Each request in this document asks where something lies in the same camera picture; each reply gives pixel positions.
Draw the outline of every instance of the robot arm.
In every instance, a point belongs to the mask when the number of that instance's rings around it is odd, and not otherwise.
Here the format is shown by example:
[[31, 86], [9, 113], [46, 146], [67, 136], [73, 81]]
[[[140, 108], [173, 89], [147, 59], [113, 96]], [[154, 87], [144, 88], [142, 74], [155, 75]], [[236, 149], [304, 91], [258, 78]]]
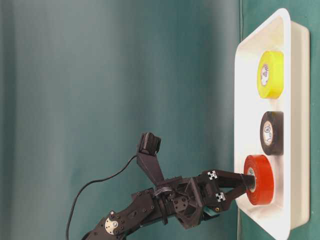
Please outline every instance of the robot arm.
[[[176, 217], [185, 229], [219, 216], [232, 200], [254, 188], [255, 177], [209, 169], [194, 177], [165, 180], [157, 159], [161, 139], [147, 132], [137, 146], [137, 164], [154, 183], [132, 194], [132, 203], [123, 211], [102, 218], [84, 240], [125, 240], [141, 227]], [[221, 188], [232, 188], [224, 192]]]

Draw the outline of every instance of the tape roll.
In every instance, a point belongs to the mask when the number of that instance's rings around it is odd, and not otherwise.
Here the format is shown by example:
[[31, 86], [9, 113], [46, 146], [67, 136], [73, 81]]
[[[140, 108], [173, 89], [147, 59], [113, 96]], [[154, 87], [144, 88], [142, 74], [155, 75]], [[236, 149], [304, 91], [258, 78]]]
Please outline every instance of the tape roll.
[[260, 142], [267, 155], [284, 153], [284, 113], [282, 111], [264, 113], [260, 124]]
[[249, 155], [245, 159], [244, 174], [255, 176], [255, 185], [246, 191], [252, 205], [267, 205], [274, 197], [274, 176], [264, 155]]
[[265, 51], [260, 59], [256, 84], [263, 99], [276, 99], [284, 89], [284, 55], [280, 51]]

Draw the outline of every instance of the teal backdrop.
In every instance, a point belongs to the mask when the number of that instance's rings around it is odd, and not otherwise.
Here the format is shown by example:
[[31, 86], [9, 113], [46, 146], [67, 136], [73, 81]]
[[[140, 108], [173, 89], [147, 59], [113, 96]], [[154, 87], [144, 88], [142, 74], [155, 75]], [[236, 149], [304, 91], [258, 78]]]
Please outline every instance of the teal backdrop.
[[[77, 191], [122, 168], [142, 132], [162, 137], [167, 178], [232, 171], [239, 19], [237, 0], [1, 0], [0, 239], [64, 239]], [[135, 163], [91, 185], [70, 239], [150, 186]], [[194, 229], [172, 218], [128, 239], [236, 235], [233, 203]]]

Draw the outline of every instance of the white tray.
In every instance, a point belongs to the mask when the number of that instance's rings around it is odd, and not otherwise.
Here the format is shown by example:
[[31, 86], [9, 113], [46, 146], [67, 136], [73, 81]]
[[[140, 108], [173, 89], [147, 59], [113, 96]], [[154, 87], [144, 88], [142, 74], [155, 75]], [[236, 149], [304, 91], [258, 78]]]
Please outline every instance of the white tray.
[[[278, 99], [260, 98], [257, 70], [264, 51], [282, 51], [284, 89]], [[246, 194], [238, 207], [277, 240], [309, 220], [310, 215], [310, 36], [277, 10], [244, 39], [235, 53], [234, 171], [243, 173], [247, 155], [264, 154], [260, 123], [267, 111], [283, 112], [283, 155], [267, 156], [274, 177], [269, 205], [252, 205]]]

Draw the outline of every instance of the red tape roll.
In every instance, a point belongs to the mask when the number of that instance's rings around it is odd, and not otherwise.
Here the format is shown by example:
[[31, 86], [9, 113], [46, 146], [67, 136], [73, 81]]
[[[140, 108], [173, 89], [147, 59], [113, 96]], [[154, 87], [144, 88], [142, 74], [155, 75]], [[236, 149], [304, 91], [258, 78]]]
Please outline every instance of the red tape roll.
[[255, 186], [246, 191], [253, 205], [267, 205], [274, 196], [274, 176], [264, 155], [249, 155], [245, 159], [244, 174], [255, 176]]

